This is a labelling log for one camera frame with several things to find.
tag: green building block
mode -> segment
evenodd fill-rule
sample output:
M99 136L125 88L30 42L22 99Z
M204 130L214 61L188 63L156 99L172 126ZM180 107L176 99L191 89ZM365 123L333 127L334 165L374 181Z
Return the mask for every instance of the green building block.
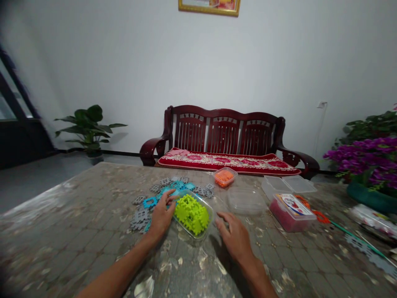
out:
M209 214L207 209L190 195L185 195L179 199L175 208L175 216L196 236L208 227Z

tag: red cushion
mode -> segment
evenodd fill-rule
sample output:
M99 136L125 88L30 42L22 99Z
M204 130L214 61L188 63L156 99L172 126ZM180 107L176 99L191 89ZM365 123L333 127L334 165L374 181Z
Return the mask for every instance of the red cushion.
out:
M273 153L251 156L190 151L188 154L165 155L158 160L158 163L162 166L211 171L229 167L238 173L260 175L292 176L301 173L299 169L285 163Z

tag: hand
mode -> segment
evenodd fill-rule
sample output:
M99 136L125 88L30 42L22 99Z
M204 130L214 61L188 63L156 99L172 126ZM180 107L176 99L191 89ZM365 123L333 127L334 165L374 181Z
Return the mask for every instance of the hand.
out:
M227 229L221 219L215 220L223 242L232 258L240 265L254 260L255 256L251 249L249 234L241 221L232 213L218 212L217 214L229 224L229 229Z
M157 242L163 237L171 224L172 216L175 212L176 203L173 202L178 196L169 196L175 189L165 192L158 201L153 210L152 224L150 225L148 235L153 237Z

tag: plant pot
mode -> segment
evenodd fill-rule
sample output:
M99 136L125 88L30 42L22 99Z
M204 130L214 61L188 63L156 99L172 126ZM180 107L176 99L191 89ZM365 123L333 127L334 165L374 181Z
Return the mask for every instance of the plant pot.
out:
M101 151L87 152L87 157L93 166L103 161L103 154Z
M382 213L397 213L397 198L368 188L357 182L347 186L347 194L357 202Z

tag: dark red wooden bench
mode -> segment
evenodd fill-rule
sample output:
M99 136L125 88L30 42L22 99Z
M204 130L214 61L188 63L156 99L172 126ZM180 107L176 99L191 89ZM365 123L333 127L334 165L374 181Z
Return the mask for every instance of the dark red wooden bench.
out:
M242 114L229 109L208 111L197 106L169 106L164 113L163 135L145 142L140 157L144 166L154 166L155 149L160 157L163 156L167 141L169 150L177 147L189 151L256 156L279 150L283 160L291 166L303 161L305 169L301 176L311 179L319 170L318 162L305 153L285 148L282 144L284 128L283 117L262 112Z

